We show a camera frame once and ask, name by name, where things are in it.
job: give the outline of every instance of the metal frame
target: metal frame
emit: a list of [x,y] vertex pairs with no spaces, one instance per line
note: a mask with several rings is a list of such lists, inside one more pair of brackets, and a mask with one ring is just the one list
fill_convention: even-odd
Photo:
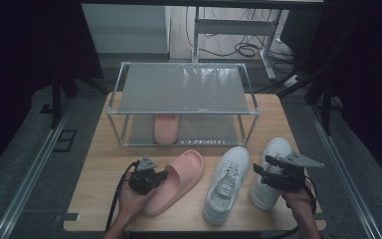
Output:
[[192,49],[192,62],[198,63],[198,35],[199,34],[225,34],[225,35],[255,35],[268,36],[266,46],[260,51],[260,57],[265,66],[270,81],[275,81],[276,75],[269,60],[269,51],[275,38],[282,10],[273,22],[270,21],[244,21],[244,20],[217,20],[200,19],[199,7],[195,8],[194,18],[194,47]]
[[[114,98],[115,98],[115,95],[117,93],[117,86],[118,86],[119,81],[121,79],[122,71],[127,71],[127,69],[129,68],[129,64],[130,63],[122,63],[121,64],[118,79],[116,81],[116,84],[115,84],[114,90],[112,92],[112,96],[110,98],[110,101],[109,101],[109,104],[107,107],[107,111],[106,111],[106,115],[108,117],[110,125],[113,129],[113,132],[116,135],[116,138],[117,138],[120,146],[162,146],[161,144],[157,144],[157,143],[154,143],[154,144],[129,143],[125,140],[126,131],[128,129],[128,123],[130,122],[130,116],[134,116],[134,115],[137,115],[137,116],[138,115],[156,115],[156,114],[218,115],[218,116],[223,115],[223,116],[231,116],[231,117],[237,117],[238,118],[242,142],[225,141],[225,140],[218,140],[217,141],[217,140],[194,140],[194,139],[190,139],[190,140],[178,141],[176,143],[170,144],[171,146],[186,146],[186,145],[194,145],[194,146],[195,145],[199,145],[199,146],[236,146],[236,145],[239,145],[239,146],[246,146],[247,145],[247,142],[252,135],[252,132],[253,132],[254,127],[258,121],[258,118],[261,114],[261,111],[260,111],[259,106],[257,104],[256,97],[253,94],[251,82],[250,82],[250,79],[249,79],[249,76],[248,76],[248,73],[246,71],[244,64],[233,64],[233,65],[236,65],[238,67],[239,74],[240,74],[241,78],[244,77],[245,80],[247,80],[247,83],[249,84],[249,88],[251,91],[251,96],[252,96],[252,100],[253,100],[253,104],[254,104],[254,110],[253,111],[229,112],[229,113],[225,113],[225,112],[208,112],[208,113],[206,113],[206,112],[204,112],[204,113],[193,112],[193,113],[190,113],[190,112],[186,112],[186,111],[177,111],[177,112],[118,112],[118,111],[115,111],[113,109]],[[113,117],[118,116],[118,115],[125,116],[125,120],[123,121],[122,130],[118,130],[117,126],[115,125],[115,123],[113,121]],[[254,117],[254,120],[253,120],[248,132],[245,131],[244,124],[242,121],[242,116],[253,116]]]

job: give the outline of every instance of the black cable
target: black cable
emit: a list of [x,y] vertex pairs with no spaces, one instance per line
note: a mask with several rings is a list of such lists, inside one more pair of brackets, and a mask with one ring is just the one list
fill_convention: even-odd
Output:
[[114,211],[114,208],[116,206],[116,201],[117,201],[117,198],[119,197],[119,193],[120,193],[120,190],[122,188],[122,185],[125,182],[126,175],[128,174],[129,170],[133,166],[137,167],[138,165],[139,165],[139,160],[136,161],[136,162],[133,162],[132,164],[130,164],[129,167],[126,169],[126,171],[123,173],[122,177],[120,178],[119,183],[117,184],[116,191],[114,192],[114,195],[113,195],[113,200],[112,200],[112,204],[111,204],[111,207],[110,207],[109,215],[107,217],[106,228],[104,230],[105,232],[110,227],[111,220],[112,220],[112,217],[113,217],[113,211]]

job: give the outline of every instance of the black curtain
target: black curtain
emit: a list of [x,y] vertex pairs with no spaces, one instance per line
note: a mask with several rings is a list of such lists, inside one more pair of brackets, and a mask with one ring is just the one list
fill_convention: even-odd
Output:
[[0,155],[56,71],[64,81],[102,78],[80,2],[0,0]]

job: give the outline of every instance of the pink slide sandal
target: pink slide sandal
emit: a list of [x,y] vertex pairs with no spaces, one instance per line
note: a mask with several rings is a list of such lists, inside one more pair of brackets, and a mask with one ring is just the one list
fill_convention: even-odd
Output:
[[168,171],[166,180],[143,208],[148,216],[164,212],[197,184],[204,172],[203,157],[195,150],[187,150],[167,164],[165,170]]
[[156,115],[154,140],[159,144],[171,144],[178,138],[179,115]]

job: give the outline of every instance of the metal stand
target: metal stand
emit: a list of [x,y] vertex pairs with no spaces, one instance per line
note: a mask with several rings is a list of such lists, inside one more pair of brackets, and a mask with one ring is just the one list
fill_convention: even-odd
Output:
[[225,34],[225,35],[255,35],[268,36],[266,46],[260,51],[263,65],[270,81],[276,80],[269,60],[269,51],[275,38],[276,29],[278,28],[279,19],[282,10],[278,10],[278,15],[273,22],[268,21],[244,21],[244,20],[217,20],[217,19],[200,19],[199,7],[195,8],[194,18],[194,47],[192,52],[192,62],[198,63],[198,35],[199,34]]

